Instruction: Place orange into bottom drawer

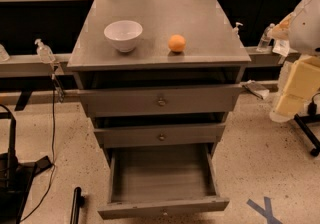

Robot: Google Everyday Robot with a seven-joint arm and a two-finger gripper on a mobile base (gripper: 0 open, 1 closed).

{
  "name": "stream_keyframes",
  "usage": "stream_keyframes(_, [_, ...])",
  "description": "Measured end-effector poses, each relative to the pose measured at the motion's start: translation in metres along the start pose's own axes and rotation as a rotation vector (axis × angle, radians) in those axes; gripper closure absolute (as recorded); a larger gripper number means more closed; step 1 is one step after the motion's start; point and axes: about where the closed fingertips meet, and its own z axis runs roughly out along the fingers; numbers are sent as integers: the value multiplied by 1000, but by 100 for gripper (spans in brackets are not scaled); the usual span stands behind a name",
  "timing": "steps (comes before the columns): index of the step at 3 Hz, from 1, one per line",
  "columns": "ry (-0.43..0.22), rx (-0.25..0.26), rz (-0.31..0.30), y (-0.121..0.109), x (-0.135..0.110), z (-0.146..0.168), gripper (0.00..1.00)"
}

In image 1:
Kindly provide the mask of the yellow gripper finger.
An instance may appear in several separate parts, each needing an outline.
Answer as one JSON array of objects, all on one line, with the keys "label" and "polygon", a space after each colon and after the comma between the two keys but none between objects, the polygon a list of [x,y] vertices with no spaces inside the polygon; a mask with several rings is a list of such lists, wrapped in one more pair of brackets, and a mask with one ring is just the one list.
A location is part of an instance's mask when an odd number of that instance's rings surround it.
[{"label": "yellow gripper finger", "polygon": [[270,30],[267,35],[275,40],[288,40],[289,39],[289,27],[292,19],[292,14],[288,14],[278,24],[271,23]]},{"label": "yellow gripper finger", "polygon": [[278,92],[269,113],[270,119],[278,123],[293,119],[319,88],[319,57],[304,56],[293,63],[286,62],[280,71]]}]

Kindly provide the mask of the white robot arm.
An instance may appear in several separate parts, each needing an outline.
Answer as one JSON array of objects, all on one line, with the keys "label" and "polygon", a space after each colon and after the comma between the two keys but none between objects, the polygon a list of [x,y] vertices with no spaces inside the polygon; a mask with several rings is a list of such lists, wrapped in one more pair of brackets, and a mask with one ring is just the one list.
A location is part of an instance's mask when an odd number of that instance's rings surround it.
[{"label": "white robot arm", "polygon": [[320,0],[302,0],[269,35],[288,41],[290,48],[301,54],[295,62],[286,62],[280,71],[269,116],[282,123],[293,119],[320,88]]}]

